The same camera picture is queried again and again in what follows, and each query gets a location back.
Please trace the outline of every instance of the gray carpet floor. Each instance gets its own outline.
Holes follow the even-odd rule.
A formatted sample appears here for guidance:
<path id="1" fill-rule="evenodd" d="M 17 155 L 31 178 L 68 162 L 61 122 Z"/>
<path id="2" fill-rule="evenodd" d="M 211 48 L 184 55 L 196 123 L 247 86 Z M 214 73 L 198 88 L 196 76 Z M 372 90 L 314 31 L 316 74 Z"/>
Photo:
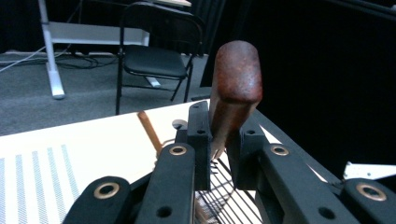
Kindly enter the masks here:
<path id="1" fill-rule="evenodd" d="M 26 54 L 0 54 L 0 62 L 25 57 Z M 207 57 L 203 56 L 194 61 L 189 101 L 191 97 L 205 97 L 210 94 L 210 88 L 199 87 L 206 59 Z M 95 63 L 92 63 L 70 55 L 57 58 L 66 94 L 62 100 L 54 100 L 51 96 L 50 82 L 43 61 L 12 66 L 0 72 L 0 135 L 114 116 L 117 60 L 109 55 L 95 56 L 95 60 Z M 147 83 L 142 79 L 130 81 Z M 165 86 L 175 83 L 163 80 L 160 82 Z M 124 89 L 120 113 L 181 104 L 186 83 L 182 83 L 173 102 L 170 101 L 170 91 Z"/>

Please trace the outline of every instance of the desk leg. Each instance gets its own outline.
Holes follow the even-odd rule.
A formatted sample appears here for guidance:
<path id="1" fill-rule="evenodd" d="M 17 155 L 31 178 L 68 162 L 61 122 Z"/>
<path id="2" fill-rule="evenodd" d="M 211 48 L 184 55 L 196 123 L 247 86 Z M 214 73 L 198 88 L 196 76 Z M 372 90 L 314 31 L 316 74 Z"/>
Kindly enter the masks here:
<path id="1" fill-rule="evenodd" d="M 61 78 L 59 77 L 58 68 L 55 63 L 55 56 L 53 53 L 51 35 L 50 35 L 50 22 L 48 20 L 47 8 L 45 0 L 38 0 L 41 14 L 41 27 L 43 29 L 44 42 L 47 51 L 47 71 L 49 74 L 49 84 L 52 91 L 52 97 L 56 100 L 64 98 L 64 87 L 62 86 Z"/>

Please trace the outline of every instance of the white object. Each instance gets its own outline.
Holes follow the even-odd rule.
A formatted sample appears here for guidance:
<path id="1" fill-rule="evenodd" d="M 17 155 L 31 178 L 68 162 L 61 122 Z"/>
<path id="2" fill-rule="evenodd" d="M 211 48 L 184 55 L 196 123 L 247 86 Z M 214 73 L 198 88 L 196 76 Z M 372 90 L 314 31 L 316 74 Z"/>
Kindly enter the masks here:
<path id="1" fill-rule="evenodd" d="M 161 83 L 157 80 L 157 78 L 155 77 L 146 77 L 146 79 L 148 80 L 149 84 L 154 87 L 154 88 L 160 88 L 161 87 Z"/>
<path id="2" fill-rule="evenodd" d="M 354 164 L 346 163 L 344 179 L 366 178 L 380 179 L 396 175 L 396 165 L 377 165 L 377 164 Z"/>
<path id="3" fill-rule="evenodd" d="M 161 142 L 172 142 L 173 120 L 187 120 L 194 103 L 146 111 Z M 0 223 L 62 223 L 92 181 L 132 183 L 155 161 L 136 113 L 0 136 Z"/>

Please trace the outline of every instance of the brass screw hole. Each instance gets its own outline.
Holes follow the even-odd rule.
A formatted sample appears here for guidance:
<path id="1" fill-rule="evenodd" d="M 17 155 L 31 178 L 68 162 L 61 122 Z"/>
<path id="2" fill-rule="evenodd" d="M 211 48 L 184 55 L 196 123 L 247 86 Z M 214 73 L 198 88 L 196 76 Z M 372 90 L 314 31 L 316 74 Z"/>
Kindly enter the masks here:
<path id="1" fill-rule="evenodd" d="M 97 199 L 108 199 L 116 195 L 120 190 L 120 185 L 114 182 L 107 182 L 99 185 L 93 192 L 93 196 Z"/>
<path id="2" fill-rule="evenodd" d="M 271 151 L 274 152 L 278 156 L 287 156 L 289 155 L 289 151 L 283 147 L 272 147 Z"/>
<path id="3" fill-rule="evenodd" d="M 177 146 L 177 147 L 171 147 L 171 149 L 169 149 L 169 152 L 174 156 L 180 156 L 186 153 L 187 149 L 185 147 Z"/>
<path id="4" fill-rule="evenodd" d="M 384 202 L 387 199 L 384 191 L 368 184 L 360 183 L 356 186 L 356 189 L 361 195 L 374 201 Z"/>

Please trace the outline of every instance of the chair backrest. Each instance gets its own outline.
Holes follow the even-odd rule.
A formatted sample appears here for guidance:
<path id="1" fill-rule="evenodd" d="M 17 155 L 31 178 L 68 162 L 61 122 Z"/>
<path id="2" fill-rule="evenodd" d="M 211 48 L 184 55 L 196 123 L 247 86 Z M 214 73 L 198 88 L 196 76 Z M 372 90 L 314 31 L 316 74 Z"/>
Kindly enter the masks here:
<path id="1" fill-rule="evenodd" d="M 188 12 L 149 2 L 136 2 L 125 8 L 120 21 L 122 45 L 125 27 L 142 29 L 165 41 L 193 46 L 201 45 L 204 36 L 204 23 L 200 18 Z"/>

